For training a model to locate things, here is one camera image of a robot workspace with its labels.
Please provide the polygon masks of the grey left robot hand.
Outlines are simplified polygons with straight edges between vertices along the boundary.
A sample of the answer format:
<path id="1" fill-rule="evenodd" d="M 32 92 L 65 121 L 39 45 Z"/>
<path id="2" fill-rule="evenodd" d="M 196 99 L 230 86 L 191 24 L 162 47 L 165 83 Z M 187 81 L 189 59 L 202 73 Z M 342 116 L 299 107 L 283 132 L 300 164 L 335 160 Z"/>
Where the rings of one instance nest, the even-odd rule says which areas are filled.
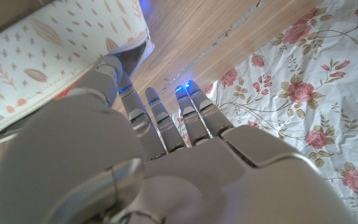
<path id="1" fill-rule="evenodd" d="M 128 97 L 127 120 L 111 106 Z M 168 116 L 165 152 L 119 59 L 21 127 L 0 166 L 0 223 L 354 223 L 305 156 L 235 127 L 195 83 L 176 91 L 191 147 Z"/>

